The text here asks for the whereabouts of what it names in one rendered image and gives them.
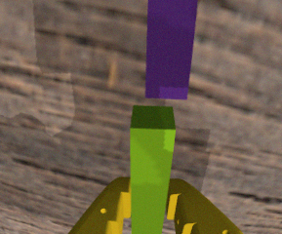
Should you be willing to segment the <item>lime green rod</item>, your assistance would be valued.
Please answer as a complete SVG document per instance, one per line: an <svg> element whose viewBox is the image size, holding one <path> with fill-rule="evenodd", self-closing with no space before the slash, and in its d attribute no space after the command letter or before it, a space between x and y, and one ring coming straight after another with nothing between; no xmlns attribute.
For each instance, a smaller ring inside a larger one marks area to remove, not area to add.
<svg viewBox="0 0 282 234"><path fill-rule="evenodd" d="M175 135L173 106L133 105L132 234L162 234Z"/></svg>

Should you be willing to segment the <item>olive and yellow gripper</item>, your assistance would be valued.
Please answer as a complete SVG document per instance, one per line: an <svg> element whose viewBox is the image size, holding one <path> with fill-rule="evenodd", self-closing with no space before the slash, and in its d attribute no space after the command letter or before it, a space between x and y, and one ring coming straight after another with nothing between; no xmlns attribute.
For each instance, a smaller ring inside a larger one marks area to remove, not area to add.
<svg viewBox="0 0 282 234"><path fill-rule="evenodd" d="M170 178L167 218L176 234L243 234L210 200L191 184ZM131 178L114 179L84 212L68 234L122 234L123 219L131 217Z"/></svg>

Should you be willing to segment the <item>purple rod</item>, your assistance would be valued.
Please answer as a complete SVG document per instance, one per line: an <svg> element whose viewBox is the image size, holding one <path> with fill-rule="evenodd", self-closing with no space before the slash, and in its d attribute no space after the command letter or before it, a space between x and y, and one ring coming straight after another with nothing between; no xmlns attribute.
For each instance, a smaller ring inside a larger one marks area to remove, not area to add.
<svg viewBox="0 0 282 234"><path fill-rule="evenodd" d="M145 97L187 99L198 0L148 0Z"/></svg>

